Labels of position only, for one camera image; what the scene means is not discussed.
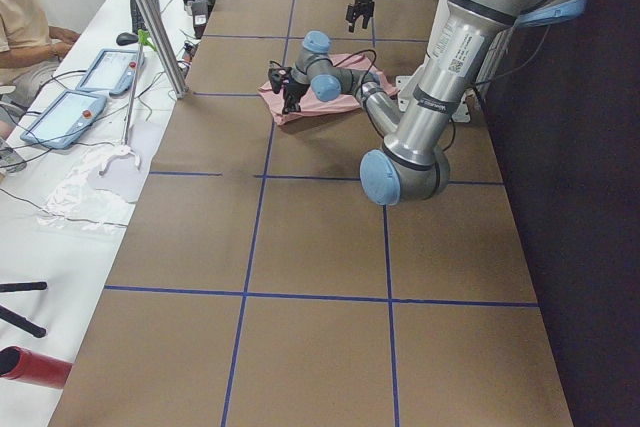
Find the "blue joint cap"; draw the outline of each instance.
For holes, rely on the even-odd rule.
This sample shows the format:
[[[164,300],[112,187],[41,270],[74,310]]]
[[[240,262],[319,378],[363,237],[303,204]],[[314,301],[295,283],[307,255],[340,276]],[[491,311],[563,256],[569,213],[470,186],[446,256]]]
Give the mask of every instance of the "blue joint cap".
[[[582,15],[586,8],[587,0],[569,0],[551,7],[543,7],[518,17],[516,27],[559,24]]]
[[[331,48],[331,39],[324,32],[311,30],[304,36],[302,47],[314,54],[326,54]]]
[[[389,157],[380,150],[367,152],[360,162],[360,182],[367,197],[378,205],[400,202],[400,178]]]
[[[340,82],[333,75],[320,74],[311,80],[311,89],[321,102],[336,99],[342,93]]]

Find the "computer mouse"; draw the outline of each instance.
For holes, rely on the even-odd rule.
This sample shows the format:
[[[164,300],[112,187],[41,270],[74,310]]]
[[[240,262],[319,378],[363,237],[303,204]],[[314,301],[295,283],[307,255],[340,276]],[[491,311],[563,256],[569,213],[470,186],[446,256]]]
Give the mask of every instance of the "computer mouse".
[[[122,32],[116,37],[116,44],[118,45],[129,45],[135,44],[136,42],[138,42],[138,36],[131,32]]]

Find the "sticker label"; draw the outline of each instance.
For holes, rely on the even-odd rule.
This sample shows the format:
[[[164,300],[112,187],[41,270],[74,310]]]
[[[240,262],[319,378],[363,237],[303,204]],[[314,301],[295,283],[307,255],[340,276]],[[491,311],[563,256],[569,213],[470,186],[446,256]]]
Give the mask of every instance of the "sticker label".
[[[452,115],[456,110],[458,110],[457,102],[445,102],[443,100],[435,99],[429,94],[423,92],[418,86],[416,86],[413,91],[413,97],[418,101],[418,105],[420,107],[440,112],[441,114]]]
[[[458,77],[465,77],[478,52],[482,48],[484,37],[466,30],[456,31],[447,24],[436,46],[435,57],[441,69]]]
[[[453,25],[451,21],[447,22],[447,24],[443,27],[442,32],[440,34],[440,38],[438,39],[438,43],[433,49],[433,57],[438,58],[440,55],[447,49],[447,45],[449,45],[449,41],[451,37],[453,37],[454,32]]]

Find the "pink cloth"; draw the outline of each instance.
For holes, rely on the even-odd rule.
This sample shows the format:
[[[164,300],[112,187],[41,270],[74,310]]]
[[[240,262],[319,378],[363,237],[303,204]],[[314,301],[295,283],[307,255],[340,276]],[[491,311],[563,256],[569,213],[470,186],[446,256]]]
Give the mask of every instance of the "pink cloth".
[[[330,55],[329,58],[331,59],[331,62],[333,62],[333,65],[336,65],[342,62],[344,59],[347,59],[350,55],[351,54],[336,54]],[[351,57],[348,60],[345,60],[338,67],[345,69],[367,70],[369,68],[369,65],[371,65],[371,61],[364,55],[359,54]],[[398,93],[398,89],[389,83],[381,70],[378,70],[375,66],[373,66],[371,68],[371,72],[378,75],[380,79],[380,85],[385,90],[385,92],[387,92],[387,94],[392,96]],[[285,124],[300,117],[338,114],[341,112],[349,112],[351,110],[360,108],[360,104],[358,104],[356,99],[351,95],[339,95],[337,99],[330,102],[321,102],[313,93],[313,90],[309,89],[309,91],[305,94],[304,97],[302,97],[302,100],[300,101],[301,112],[293,112],[290,114],[282,115],[282,108],[284,107],[282,91],[280,91],[280,93],[277,95],[274,94],[271,90],[271,84],[267,82],[258,89],[258,93],[269,106],[271,115],[273,115],[273,119],[275,120],[277,125]]]

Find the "red tube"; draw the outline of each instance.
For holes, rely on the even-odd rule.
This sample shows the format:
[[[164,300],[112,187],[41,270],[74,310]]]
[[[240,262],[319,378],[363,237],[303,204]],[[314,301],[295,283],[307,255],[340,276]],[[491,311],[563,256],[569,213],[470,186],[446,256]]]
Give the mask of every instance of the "red tube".
[[[21,347],[0,351],[0,378],[62,389],[73,364]]]

